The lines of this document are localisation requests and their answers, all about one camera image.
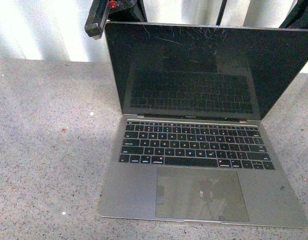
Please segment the black gripper body with red knob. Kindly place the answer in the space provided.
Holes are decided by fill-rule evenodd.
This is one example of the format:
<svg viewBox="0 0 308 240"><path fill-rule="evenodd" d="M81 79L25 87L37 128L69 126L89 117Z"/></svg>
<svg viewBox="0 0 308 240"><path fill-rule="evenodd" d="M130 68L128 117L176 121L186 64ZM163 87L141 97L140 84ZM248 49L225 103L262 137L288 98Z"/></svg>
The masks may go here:
<svg viewBox="0 0 308 240"><path fill-rule="evenodd" d="M93 0L84 30L90 38L102 37L107 21L147 22L142 0Z"/></svg>

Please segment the black gripper finger behind laptop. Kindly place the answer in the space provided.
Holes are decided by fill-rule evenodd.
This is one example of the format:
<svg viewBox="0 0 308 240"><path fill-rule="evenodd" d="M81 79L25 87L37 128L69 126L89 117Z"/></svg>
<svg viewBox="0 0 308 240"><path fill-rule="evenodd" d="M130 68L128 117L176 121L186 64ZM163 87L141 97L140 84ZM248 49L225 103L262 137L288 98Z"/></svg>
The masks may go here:
<svg viewBox="0 0 308 240"><path fill-rule="evenodd" d="M308 0L298 0L279 28L308 29Z"/></svg>

